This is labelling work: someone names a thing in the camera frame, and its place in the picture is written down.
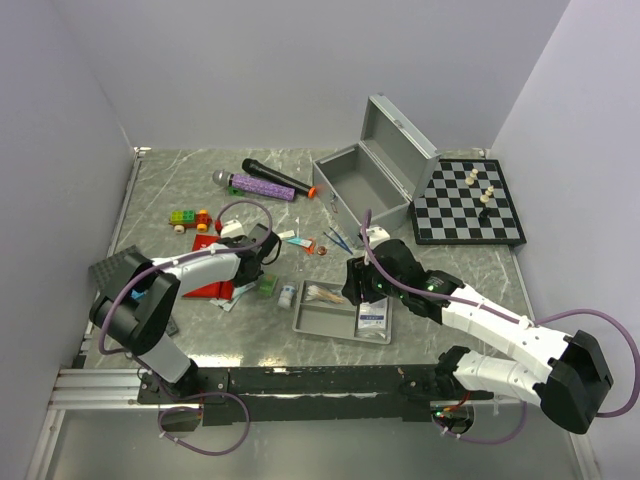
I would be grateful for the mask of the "cotton swabs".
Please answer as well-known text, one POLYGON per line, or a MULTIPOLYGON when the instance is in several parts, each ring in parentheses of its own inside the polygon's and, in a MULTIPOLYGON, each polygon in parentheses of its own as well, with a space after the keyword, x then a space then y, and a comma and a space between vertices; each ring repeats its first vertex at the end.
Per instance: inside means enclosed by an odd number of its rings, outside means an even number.
POLYGON ((304 301, 320 301, 330 304, 344 304, 345 298, 330 289, 327 289, 320 285, 311 284, 305 290, 304 301))

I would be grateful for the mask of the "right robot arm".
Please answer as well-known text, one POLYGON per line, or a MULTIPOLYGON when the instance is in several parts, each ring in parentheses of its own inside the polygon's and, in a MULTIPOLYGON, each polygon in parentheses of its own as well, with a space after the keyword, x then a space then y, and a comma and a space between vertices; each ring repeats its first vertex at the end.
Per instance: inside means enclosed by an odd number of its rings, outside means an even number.
POLYGON ((448 398, 485 391, 539 407, 556 425, 588 431, 613 377, 601 347, 582 330, 537 326, 490 301, 462 280, 428 270, 399 239, 385 238, 346 263, 342 294, 353 305, 395 298, 414 315, 471 335, 501 358, 453 347, 439 359, 436 385, 448 398))

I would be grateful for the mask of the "light blue gauze packet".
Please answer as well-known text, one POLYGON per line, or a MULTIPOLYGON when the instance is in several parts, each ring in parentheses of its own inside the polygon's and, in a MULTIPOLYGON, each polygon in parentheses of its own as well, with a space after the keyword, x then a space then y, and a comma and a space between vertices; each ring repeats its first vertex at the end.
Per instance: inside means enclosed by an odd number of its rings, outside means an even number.
POLYGON ((254 288, 254 285, 247 285, 245 287, 242 288, 238 288, 237 290, 234 291, 234 293, 232 294, 232 297, 230 300, 224 300, 224 299, 211 299, 209 301, 210 304, 218 307, 219 309, 225 311, 225 312, 230 312, 233 307, 237 304, 237 302, 239 301, 239 299, 248 291, 252 290, 254 288))

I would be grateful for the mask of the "white blue instruction packet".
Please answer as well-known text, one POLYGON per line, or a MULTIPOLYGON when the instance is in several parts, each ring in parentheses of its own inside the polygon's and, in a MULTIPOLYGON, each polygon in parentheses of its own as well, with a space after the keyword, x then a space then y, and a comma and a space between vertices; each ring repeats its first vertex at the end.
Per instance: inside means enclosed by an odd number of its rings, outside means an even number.
POLYGON ((358 307, 355 335, 372 341, 389 339, 389 305, 387 299, 362 303, 358 307))

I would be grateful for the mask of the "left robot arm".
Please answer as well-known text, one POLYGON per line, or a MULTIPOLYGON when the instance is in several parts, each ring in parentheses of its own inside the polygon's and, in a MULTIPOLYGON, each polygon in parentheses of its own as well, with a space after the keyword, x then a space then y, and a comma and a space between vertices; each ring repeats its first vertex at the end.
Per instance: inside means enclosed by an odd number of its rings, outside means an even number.
POLYGON ((89 313, 102 337, 115 340, 159 377, 163 392, 184 402, 204 386, 198 366, 166 333, 175 301, 209 284, 241 287, 263 274, 263 261, 281 243, 267 226, 247 235, 223 237, 206 248, 149 259, 124 257, 89 313))

